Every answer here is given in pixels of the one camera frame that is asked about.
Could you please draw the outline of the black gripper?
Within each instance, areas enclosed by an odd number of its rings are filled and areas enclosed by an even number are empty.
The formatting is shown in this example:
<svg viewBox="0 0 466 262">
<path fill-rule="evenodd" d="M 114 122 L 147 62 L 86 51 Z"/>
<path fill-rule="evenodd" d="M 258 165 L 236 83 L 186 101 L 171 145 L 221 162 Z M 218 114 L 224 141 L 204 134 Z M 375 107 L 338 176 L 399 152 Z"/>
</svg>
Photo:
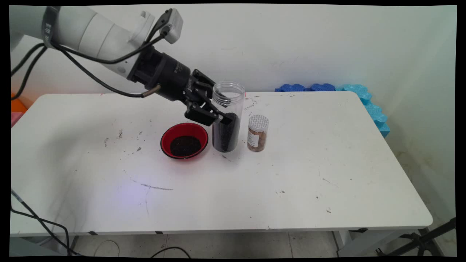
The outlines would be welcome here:
<svg viewBox="0 0 466 262">
<path fill-rule="evenodd" d="M 188 95 L 187 86 L 192 80 L 192 95 Z M 205 126 L 212 124 L 224 124 L 226 126 L 236 122 L 236 115 L 220 111 L 211 102 L 218 99 L 220 103 L 231 103 L 221 92 L 214 95 L 212 79 L 208 78 L 198 69 L 191 71 L 188 66 L 177 61 L 166 53 L 155 50 L 153 46 L 140 52 L 135 60 L 133 68 L 127 76 L 127 80 L 141 83 L 147 91 L 160 86 L 156 94 L 170 101 L 181 101 L 187 106 L 185 117 Z M 203 98 L 195 93 L 200 90 Z"/>
</svg>

